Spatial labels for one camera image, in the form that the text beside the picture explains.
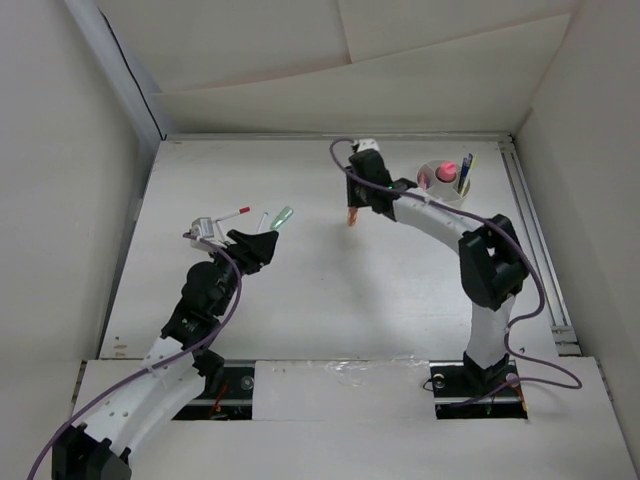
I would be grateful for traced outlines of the blue capped white marker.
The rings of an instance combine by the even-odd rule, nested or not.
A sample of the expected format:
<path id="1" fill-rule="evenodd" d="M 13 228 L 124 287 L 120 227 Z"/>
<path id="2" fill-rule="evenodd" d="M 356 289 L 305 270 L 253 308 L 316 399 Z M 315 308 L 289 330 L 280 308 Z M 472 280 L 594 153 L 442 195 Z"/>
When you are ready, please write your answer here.
<path id="1" fill-rule="evenodd" d="M 268 212 L 264 212 L 262 214 L 261 219 L 260 219 L 259 224 L 258 224 L 258 227 L 257 227 L 257 230 L 256 230 L 257 233 L 261 233 L 263 231 L 263 227 L 264 227 L 268 217 L 269 217 L 269 213 Z"/>

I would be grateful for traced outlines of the green translucent highlighter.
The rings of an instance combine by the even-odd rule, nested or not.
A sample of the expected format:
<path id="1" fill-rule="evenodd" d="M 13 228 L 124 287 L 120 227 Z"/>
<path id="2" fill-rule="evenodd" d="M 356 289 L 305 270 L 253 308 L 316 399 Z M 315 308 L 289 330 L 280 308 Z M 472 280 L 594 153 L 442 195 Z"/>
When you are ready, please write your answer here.
<path id="1" fill-rule="evenodd" d="M 282 226 L 292 217 L 294 210 L 290 206 L 285 206 L 272 220 L 269 230 L 279 231 Z"/>

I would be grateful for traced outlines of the orange translucent highlighter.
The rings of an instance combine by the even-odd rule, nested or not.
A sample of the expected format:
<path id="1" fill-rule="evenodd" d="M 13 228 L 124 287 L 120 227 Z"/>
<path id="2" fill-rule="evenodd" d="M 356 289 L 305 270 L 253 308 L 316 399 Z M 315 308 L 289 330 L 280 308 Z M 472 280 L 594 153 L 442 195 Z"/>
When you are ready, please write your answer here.
<path id="1" fill-rule="evenodd" d="M 349 207 L 347 211 L 347 225 L 353 227 L 356 224 L 358 216 L 358 209 L 356 207 Z"/>

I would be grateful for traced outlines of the pink capped small bottle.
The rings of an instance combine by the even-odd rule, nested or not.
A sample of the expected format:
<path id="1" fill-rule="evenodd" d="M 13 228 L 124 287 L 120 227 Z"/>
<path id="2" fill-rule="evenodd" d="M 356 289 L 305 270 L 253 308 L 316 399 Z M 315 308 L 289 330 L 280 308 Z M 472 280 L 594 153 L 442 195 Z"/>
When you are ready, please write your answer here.
<path id="1" fill-rule="evenodd" d="M 457 164 L 443 162 L 436 169 L 436 177 L 443 183 L 452 183 L 457 177 Z"/>

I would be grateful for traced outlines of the dark blue pen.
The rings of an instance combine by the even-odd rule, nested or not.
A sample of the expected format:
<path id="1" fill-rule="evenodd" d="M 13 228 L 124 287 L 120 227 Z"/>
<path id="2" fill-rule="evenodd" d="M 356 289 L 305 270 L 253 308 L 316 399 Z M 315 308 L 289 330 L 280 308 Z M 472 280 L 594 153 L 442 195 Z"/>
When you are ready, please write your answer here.
<path id="1" fill-rule="evenodd" d="M 464 193 L 464 189 L 467 183 L 467 178 L 471 170 L 471 167 L 473 165 L 473 161 L 474 161 L 474 155 L 471 153 L 469 153 L 463 160 L 463 163 L 460 169 L 458 186 L 457 186 L 457 192 L 460 196 L 462 196 Z"/>

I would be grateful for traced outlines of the yellow thin pen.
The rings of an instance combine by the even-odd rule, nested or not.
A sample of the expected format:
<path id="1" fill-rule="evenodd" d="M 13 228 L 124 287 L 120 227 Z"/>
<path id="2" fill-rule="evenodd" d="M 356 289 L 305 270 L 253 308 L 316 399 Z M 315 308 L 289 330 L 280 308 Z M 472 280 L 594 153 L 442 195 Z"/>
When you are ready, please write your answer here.
<path id="1" fill-rule="evenodd" d="M 471 174 L 472 174 L 472 171 L 473 171 L 473 169 L 474 169 L 474 167 L 475 167 L 476 160 L 477 160 L 477 156 L 476 156 L 476 155 L 474 155 L 473 165 L 472 165 L 471 170 L 470 170 L 470 172 L 469 172 L 469 175 L 468 175 L 468 178 L 467 178 L 466 187 L 465 187 L 465 189 L 464 189 L 464 193 L 463 193 L 462 197 L 465 197 L 465 196 L 467 195 L 467 193 L 468 193 L 469 189 L 470 189 L 470 184 L 471 184 Z"/>

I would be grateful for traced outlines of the pink translucent highlighter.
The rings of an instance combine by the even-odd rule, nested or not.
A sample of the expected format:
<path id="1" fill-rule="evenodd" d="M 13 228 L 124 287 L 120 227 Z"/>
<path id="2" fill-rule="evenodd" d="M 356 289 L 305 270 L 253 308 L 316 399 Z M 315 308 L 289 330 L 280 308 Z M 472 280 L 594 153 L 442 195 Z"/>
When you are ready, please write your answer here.
<path id="1" fill-rule="evenodd" d="M 420 173 L 418 175 L 418 185 L 422 190 L 427 190 L 430 185 L 430 180 L 427 174 Z"/>

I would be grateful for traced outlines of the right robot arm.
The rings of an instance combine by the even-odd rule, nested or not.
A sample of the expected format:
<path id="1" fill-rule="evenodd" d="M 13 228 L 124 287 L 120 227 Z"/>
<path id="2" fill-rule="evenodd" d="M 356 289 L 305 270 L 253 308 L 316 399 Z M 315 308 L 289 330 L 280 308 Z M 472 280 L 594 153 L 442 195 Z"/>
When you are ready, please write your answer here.
<path id="1" fill-rule="evenodd" d="M 498 214 L 492 226 L 474 228 L 462 213 L 424 197 L 408 179 L 393 180 L 374 141 L 355 142 L 347 175 L 351 214 L 370 208 L 440 241 L 458 255 L 463 291 L 472 302 L 471 334 L 463 354 L 462 381 L 472 396 L 485 394 L 506 378 L 509 354 L 504 335 L 515 297 L 529 271 L 517 252 L 519 240 L 511 221 Z"/>

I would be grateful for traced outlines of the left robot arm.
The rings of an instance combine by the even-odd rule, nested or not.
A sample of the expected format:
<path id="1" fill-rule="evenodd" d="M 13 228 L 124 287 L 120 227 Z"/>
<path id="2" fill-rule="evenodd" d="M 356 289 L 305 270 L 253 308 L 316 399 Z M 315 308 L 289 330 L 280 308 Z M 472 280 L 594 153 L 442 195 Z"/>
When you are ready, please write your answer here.
<path id="1" fill-rule="evenodd" d="M 242 280 L 273 259 L 278 232 L 190 235 L 208 259 L 186 274 L 181 296 L 140 367 L 80 409 L 51 441 L 54 479 L 129 479 L 133 458 L 183 407 L 222 387 L 225 360 L 211 344 L 238 307 Z"/>

